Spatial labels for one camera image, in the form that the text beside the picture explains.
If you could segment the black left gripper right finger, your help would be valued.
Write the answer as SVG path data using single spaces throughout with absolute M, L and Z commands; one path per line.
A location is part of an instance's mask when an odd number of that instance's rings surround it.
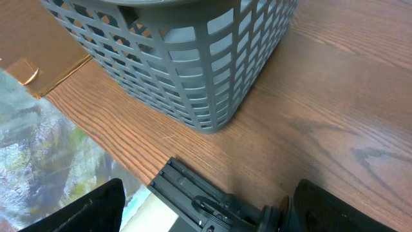
M 392 232 L 313 182 L 299 181 L 286 212 L 286 230 L 298 232 Z

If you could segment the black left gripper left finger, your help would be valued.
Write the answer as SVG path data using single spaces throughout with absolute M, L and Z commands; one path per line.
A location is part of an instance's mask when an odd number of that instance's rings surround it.
M 119 232 L 125 202 L 123 182 L 114 178 L 20 232 Z

